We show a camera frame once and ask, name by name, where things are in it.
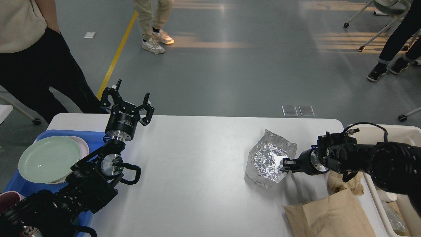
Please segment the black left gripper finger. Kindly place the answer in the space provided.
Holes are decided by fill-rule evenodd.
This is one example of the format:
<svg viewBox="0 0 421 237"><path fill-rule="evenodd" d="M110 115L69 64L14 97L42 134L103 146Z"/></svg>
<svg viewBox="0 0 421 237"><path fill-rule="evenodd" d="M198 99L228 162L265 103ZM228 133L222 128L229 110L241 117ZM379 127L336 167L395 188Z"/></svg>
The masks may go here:
<svg viewBox="0 0 421 237"><path fill-rule="evenodd" d="M152 107L151 102L149 101L150 93L146 93L143 98L143 103L140 106L136 107L137 113L140 113L141 111L146 111L146 114L144 117L141 117L138 120L143 126L147 126L153 117L153 113L155 111L155 108Z"/></svg>
<svg viewBox="0 0 421 237"><path fill-rule="evenodd" d="M112 114L114 112L126 112L127 105L126 102L122 99L122 96L119 93L119 88L122 83L122 80L119 79L116 85L113 85L111 88L106 87L102 93L100 102L100 108L103 112Z"/></svg>

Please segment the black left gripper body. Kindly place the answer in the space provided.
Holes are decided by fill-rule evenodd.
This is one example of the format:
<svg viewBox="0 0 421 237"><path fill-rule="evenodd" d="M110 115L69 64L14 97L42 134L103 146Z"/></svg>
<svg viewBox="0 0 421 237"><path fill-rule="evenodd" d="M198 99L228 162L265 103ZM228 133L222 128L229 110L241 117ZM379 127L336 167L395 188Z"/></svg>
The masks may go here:
<svg viewBox="0 0 421 237"><path fill-rule="evenodd" d="M113 105L110 109L105 135L108 137L119 136L124 141L131 141L141 118L136 108L135 105Z"/></svg>

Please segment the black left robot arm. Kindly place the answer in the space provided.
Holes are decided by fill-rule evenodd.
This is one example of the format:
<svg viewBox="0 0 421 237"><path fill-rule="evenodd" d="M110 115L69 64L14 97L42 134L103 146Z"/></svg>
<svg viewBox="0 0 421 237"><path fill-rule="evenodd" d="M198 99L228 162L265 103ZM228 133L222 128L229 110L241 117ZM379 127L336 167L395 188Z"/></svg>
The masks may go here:
<svg viewBox="0 0 421 237"><path fill-rule="evenodd" d="M155 109L146 93L141 105L124 101L119 94L121 80L106 87L102 108L110 111L104 130L104 144L71 166L67 185L53 193L40 190L1 213L1 236L22 237L25 233L43 237L75 237L84 232L92 237L93 228L75 225L82 213L93 214L104 208L116 195L115 186L137 184L141 168L123 162L125 143L134 138L137 124L147 126Z"/></svg>

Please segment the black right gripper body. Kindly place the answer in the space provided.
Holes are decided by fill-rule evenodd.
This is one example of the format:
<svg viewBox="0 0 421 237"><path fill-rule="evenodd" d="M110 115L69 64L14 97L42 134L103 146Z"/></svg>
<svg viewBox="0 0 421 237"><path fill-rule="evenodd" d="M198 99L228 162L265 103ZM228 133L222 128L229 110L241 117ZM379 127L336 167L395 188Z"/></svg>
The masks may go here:
<svg viewBox="0 0 421 237"><path fill-rule="evenodd" d="M298 158L298 165L302 172L308 175L325 174L330 170L320 162L316 148L302 152Z"/></svg>

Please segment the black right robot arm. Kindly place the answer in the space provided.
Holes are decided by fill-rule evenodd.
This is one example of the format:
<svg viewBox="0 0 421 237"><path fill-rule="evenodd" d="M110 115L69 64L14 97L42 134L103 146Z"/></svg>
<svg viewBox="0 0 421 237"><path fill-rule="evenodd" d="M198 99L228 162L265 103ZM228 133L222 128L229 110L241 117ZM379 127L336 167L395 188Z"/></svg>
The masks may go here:
<svg viewBox="0 0 421 237"><path fill-rule="evenodd" d="M421 149L418 146L388 141L382 129L383 141L374 145L358 144L352 134L359 132L353 125L340 133L326 132L317 144L302 152L297 159L283 158L281 171L303 172L308 175L334 171L348 182L358 172L370 175L375 186L386 192L407 195L420 215Z"/></svg>

